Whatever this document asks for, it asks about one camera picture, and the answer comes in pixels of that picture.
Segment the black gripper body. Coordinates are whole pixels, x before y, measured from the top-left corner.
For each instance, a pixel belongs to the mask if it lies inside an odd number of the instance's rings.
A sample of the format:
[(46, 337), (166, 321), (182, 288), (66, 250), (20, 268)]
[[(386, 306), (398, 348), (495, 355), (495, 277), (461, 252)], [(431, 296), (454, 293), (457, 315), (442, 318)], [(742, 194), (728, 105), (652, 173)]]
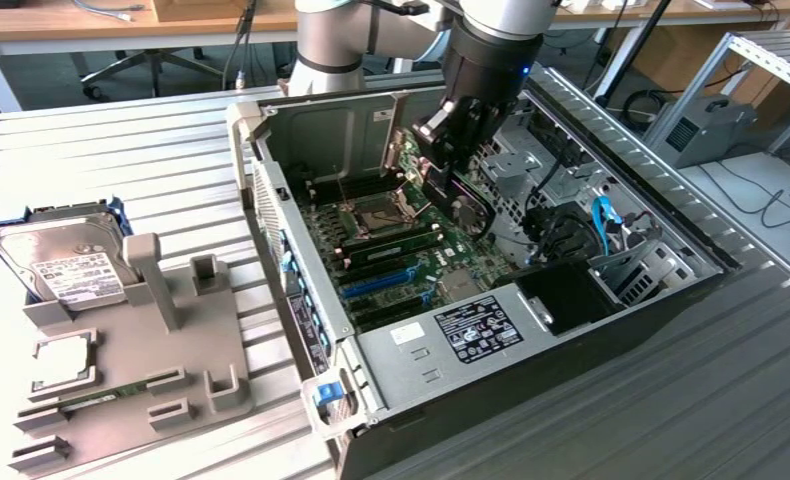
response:
[(495, 108), (514, 102), (542, 44), (542, 34), (525, 40), (505, 39), (457, 19), (442, 63), (445, 99), (454, 103), (478, 100)]

